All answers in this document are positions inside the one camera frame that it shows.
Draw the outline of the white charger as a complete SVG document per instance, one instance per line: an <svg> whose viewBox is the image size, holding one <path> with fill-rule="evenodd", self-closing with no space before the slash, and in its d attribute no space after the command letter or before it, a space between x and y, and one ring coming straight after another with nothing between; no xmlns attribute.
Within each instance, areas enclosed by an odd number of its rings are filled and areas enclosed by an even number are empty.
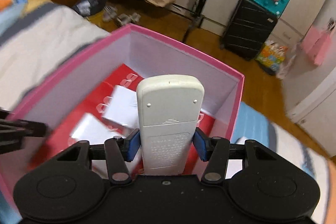
<svg viewBox="0 0 336 224"><path fill-rule="evenodd" d="M104 144L106 140L120 137L117 131L111 131L106 125L90 113L85 113L70 133L76 141L87 140L91 145Z"/></svg>
<svg viewBox="0 0 336 224"><path fill-rule="evenodd" d="M137 94L135 91L116 85L102 117L127 128L138 128Z"/></svg>

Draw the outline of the beige remote control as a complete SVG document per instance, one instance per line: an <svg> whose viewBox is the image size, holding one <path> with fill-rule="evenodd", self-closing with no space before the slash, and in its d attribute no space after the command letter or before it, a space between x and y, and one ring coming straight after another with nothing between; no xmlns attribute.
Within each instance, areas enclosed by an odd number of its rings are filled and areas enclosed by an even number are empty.
<svg viewBox="0 0 336 224"><path fill-rule="evenodd" d="M194 76L161 75L136 89L143 171L171 176L184 171L205 94Z"/></svg>

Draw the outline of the red patterned box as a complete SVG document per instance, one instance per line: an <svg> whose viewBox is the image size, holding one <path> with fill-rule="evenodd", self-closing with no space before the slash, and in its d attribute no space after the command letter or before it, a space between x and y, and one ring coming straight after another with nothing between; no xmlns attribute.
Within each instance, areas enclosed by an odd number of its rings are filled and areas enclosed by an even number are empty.
<svg viewBox="0 0 336 224"><path fill-rule="evenodd" d="M191 173L198 157L193 146L196 129L209 134L214 123L213 117L201 110L204 93L195 77L145 79L122 65L71 111L30 166L36 168L77 141L105 144L139 129L135 158L126 164L129 170L142 164L148 175Z"/></svg>

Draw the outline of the pink cardboard box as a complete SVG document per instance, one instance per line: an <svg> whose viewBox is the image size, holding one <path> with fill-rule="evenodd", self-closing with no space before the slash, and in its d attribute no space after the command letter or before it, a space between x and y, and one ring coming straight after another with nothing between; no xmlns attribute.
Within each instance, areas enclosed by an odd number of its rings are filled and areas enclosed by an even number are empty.
<svg viewBox="0 0 336 224"><path fill-rule="evenodd" d="M130 25L107 34L95 26L43 34L40 27L22 30L1 44L1 106L14 119L37 119L54 129L46 140L35 138L1 156L1 223L21 219L11 201L17 179L28 166L73 144L61 129L68 114L95 88L102 93L89 111L100 115L115 86L135 90L156 75L191 75L205 88L202 111L214 118L212 132L232 136L244 77L220 61L174 39Z"/></svg>

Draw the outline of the striped bed cover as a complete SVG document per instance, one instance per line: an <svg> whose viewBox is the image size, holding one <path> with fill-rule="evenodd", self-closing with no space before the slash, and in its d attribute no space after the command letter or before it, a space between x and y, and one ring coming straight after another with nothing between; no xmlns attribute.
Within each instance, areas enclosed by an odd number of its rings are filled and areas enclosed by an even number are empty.
<svg viewBox="0 0 336 224"><path fill-rule="evenodd" d="M242 102L244 76L227 64L152 30L130 24L112 33L74 10L28 0L26 13L1 35L1 107L11 119L56 130L87 96L100 118L116 86L135 90L155 75L192 75L205 87L199 125L234 143L255 139L318 182L316 223L335 223L335 165Z"/></svg>

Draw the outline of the colourful gift bag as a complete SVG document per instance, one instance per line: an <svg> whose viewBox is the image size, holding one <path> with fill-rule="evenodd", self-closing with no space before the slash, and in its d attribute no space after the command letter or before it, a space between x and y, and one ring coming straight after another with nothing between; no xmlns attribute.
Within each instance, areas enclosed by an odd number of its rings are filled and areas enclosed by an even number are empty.
<svg viewBox="0 0 336 224"><path fill-rule="evenodd" d="M287 50L288 47L267 40L255 60L266 73L274 76L284 62Z"/></svg>

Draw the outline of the black suitcase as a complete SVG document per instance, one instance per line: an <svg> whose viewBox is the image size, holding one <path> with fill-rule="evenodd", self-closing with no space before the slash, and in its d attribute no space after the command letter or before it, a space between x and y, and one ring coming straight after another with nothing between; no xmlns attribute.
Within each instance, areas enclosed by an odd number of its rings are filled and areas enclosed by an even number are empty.
<svg viewBox="0 0 336 224"><path fill-rule="evenodd" d="M239 0L220 38L220 48L250 61L264 47L277 21L276 15L253 0Z"/></svg>

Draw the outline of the blue duck plush blanket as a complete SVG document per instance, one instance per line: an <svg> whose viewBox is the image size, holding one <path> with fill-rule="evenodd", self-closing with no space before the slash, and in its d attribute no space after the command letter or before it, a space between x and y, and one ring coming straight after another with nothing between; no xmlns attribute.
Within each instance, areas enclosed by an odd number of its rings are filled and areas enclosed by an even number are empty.
<svg viewBox="0 0 336 224"><path fill-rule="evenodd" d="M27 4L28 0L1 0L1 35L19 19Z"/></svg>

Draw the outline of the pink paper bag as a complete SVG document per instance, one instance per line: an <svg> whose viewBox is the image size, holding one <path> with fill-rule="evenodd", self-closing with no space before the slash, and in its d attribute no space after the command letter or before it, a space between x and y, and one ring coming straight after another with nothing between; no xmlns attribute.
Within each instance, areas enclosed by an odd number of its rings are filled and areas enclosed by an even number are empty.
<svg viewBox="0 0 336 224"><path fill-rule="evenodd" d="M319 30L315 26L309 28L300 45L308 59L317 66L320 66L331 46L332 37L335 33L335 19L330 18L327 26Z"/></svg>

